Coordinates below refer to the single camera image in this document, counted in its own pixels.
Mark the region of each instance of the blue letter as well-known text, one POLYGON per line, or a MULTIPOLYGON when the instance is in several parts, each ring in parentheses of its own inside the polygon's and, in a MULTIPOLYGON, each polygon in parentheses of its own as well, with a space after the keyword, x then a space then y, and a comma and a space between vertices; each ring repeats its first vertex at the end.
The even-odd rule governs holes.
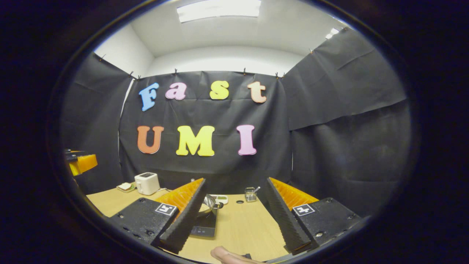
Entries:
POLYGON ((142 102, 144 104, 142 111, 146 111, 155 105, 155 102, 153 102, 152 99, 156 99, 156 89, 158 89, 158 87, 158 83, 154 83, 138 93, 142 97, 142 102))

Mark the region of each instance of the white ceiling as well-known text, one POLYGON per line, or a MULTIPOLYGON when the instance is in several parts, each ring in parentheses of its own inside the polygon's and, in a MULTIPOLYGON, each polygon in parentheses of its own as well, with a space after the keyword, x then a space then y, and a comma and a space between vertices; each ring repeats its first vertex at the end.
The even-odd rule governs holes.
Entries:
POLYGON ((262 0, 259 17, 214 17, 180 23, 176 8, 200 0, 166 2, 134 20, 137 36, 155 57, 213 46, 264 47, 306 55, 345 24, 299 0, 262 0))

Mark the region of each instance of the black cooktop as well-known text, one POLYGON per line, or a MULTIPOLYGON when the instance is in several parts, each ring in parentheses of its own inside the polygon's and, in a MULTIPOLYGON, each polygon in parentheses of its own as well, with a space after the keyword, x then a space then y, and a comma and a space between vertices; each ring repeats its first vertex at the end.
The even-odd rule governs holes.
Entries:
POLYGON ((215 227, 217 226, 218 209, 213 208, 206 217, 197 217, 196 223, 192 228, 191 235, 215 237, 215 227))

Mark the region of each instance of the orange letter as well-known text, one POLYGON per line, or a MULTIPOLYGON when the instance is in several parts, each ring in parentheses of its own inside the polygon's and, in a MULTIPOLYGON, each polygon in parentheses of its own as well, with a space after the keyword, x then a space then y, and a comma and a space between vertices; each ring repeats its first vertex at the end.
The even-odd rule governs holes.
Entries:
POLYGON ((248 84, 248 88, 251 89, 251 98, 256 103, 263 103, 267 100, 267 97, 261 95, 261 90, 265 90, 265 86, 261 85, 260 82, 253 82, 248 84))
POLYGON ((146 134, 150 131, 150 127, 141 125, 137 127, 138 130, 138 139, 137 139, 137 146, 140 151, 147 154, 156 153, 159 149, 159 141, 161 139, 161 132, 164 130, 162 126, 154 126, 153 131, 155 132, 155 136, 153 138, 153 146, 149 147, 146 144, 146 134))

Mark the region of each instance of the white toaster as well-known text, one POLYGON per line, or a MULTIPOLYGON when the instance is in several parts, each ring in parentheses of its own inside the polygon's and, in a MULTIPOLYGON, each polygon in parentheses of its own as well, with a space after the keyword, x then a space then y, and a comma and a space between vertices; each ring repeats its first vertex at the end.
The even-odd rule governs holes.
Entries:
POLYGON ((135 176, 137 191, 144 195, 152 195, 159 190, 158 175, 152 172, 145 172, 135 176))

